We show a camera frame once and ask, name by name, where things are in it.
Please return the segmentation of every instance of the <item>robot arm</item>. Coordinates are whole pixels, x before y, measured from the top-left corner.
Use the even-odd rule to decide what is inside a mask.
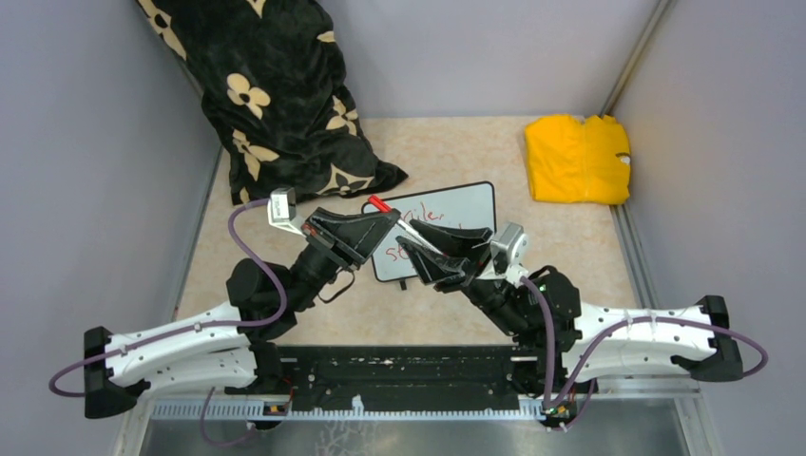
[[[594,306],[583,302],[579,290],[551,266],[528,275],[521,265],[528,237],[519,225],[509,223],[494,236],[490,230],[455,230],[418,220],[412,225],[444,253],[435,255],[405,237],[397,239],[424,283],[441,293],[461,292],[518,345],[544,350],[544,314],[534,296],[520,287],[522,277],[528,276],[549,304],[559,367],[555,383],[562,384],[567,379],[562,372],[574,370],[589,350],[572,381],[584,383],[607,375],[688,374],[720,382],[742,376],[733,339],[680,324],[727,329],[727,309],[720,296],[668,311]],[[663,324],[666,317],[677,318],[679,324]],[[624,327],[600,337],[604,330],[625,321]]]
[[[340,271],[352,272],[363,265],[400,223],[400,213],[387,206],[378,213],[341,216],[318,208],[302,219],[296,214],[293,191],[284,190],[272,194],[267,209],[272,226],[303,236],[308,243],[291,268],[264,263],[286,293],[284,312],[278,313],[281,300],[274,283],[258,264],[245,259],[227,280],[229,300],[215,309],[144,332],[112,334],[103,327],[87,331],[85,359],[110,354],[85,366],[87,418],[122,413],[134,407],[139,398],[168,392],[221,386],[232,394],[288,392],[283,382],[289,375],[289,367],[283,369],[287,361],[281,361],[278,347],[268,341],[293,328],[296,313],[313,307],[314,297]],[[417,236],[398,237],[397,241],[409,253],[424,283],[440,293],[462,293],[512,337],[518,352],[537,354],[526,363],[511,358],[511,354],[502,359],[499,368],[511,368],[502,375],[517,386],[503,386],[502,394],[516,390],[538,397],[545,396],[547,390],[567,392],[575,382],[605,375],[688,373],[705,381],[741,378],[741,358],[731,337],[680,324],[685,321],[727,329],[727,311],[718,296],[707,296],[696,306],[673,311],[597,307],[582,302],[579,290],[555,268],[546,266],[530,274],[522,266],[528,236],[519,225],[509,223],[495,235],[489,229],[444,228],[418,220],[407,228],[414,229]],[[524,280],[539,291],[547,309],[541,307],[536,294],[522,286]],[[678,318],[679,324],[663,322],[671,316]],[[271,323],[259,323],[266,320]],[[603,332],[613,325],[621,327]],[[554,337],[547,337],[549,326]],[[547,345],[549,339],[553,346]],[[550,352],[555,353],[553,357],[547,355]],[[482,359],[487,358],[468,358],[473,362]],[[556,369],[549,368],[548,359],[554,360]],[[415,357],[411,361],[421,360]],[[339,366],[339,378],[353,379],[351,388],[357,388],[358,377],[341,372],[350,369],[350,362],[325,364],[332,364],[333,369]],[[356,368],[376,369],[363,365]],[[418,368],[431,369],[430,365]],[[301,368],[293,369],[299,374]],[[450,387],[451,382],[446,385],[440,375],[433,376],[434,384]],[[310,377],[318,378],[307,374],[304,378]],[[426,377],[421,374],[417,381],[424,382]],[[565,393],[560,394],[561,400],[563,397]],[[319,401],[309,399],[308,406]],[[552,410],[544,421],[547,426],[556,423]]]
[[[272,195],[269,220],[304,236],[294,265],[266,263],[287,294],[287,308],[271,324],[250,326],[278,312],[280,296],[262,269],[241,261],[227,280],[229,301],[210,311],[143,332],[85,332],[85,359],[118,353],[85,366],[85,416],[104,418],[134,407],[139,397],[211,387],[271,392],[281,378],[275,339],[297,324],[295,313],[314,306],[340,270],[354,271],[371,256],[400,217],[397,211],[341,216],[321,208],[296,215],[293,191]]]

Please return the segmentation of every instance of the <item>yellow towel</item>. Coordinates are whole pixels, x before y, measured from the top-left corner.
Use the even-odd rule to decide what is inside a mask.
[[[629,140],[616,119],[580,122],[559,114],[537,120],[525,133],[535,200],[622,204],[629,198]]]

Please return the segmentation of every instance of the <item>whiteboard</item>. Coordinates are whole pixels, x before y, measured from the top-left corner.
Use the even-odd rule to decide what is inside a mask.
[[[450,228],[490,228],[495,231],[495,189],[487,181],[384,200],[400,211],[401,218],[406,221],[418,219]],[[361,213],[371,212],[377,212],[377,208],[365,203]],[[417,276],[406,252],[395,240],[404,235],[403,229],[395,226],[374,251],[373,268],[378,281]]]

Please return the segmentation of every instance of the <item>black pillow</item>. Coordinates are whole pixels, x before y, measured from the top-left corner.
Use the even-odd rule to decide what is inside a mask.
[[[392,189],[344,85],[333,21],[313,0],[136,0],[204,89],[230,155],[235,204],[293,186],[299,200]]]

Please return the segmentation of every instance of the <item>table surface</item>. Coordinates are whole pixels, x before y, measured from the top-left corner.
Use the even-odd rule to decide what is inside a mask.
[[[476,181],[495,186],[498,225],[524,226],[531,245],[530,270],[556,266],[577,286],[582,299],[607,307],[635,308],[608,206],[536,202],[528,192],[523,128],[534,118],[371,119],[362,126],[382,160],[410,177],[383,198]],[[224,158],[207,203],[177,318],[204,312],[227,299],[224,282],[245,257],[227,233],[233,210]],[[318,199],[301,204],[304,217],[318,206],[357,214],[366,199]],[[240,216],[238,232],[260,257],[291,265],[305,246],[302,237],[268,225],[265,209]],[[379,283],[371,264],[355,274],[355,285],[331,304],[320,302],[297,315],[297,326],[277,339],[299,345],[506,344],[504,336],[459,293],[440,294],[409,279],[409,289]],[[325,291],[322,295],[331,295]]]

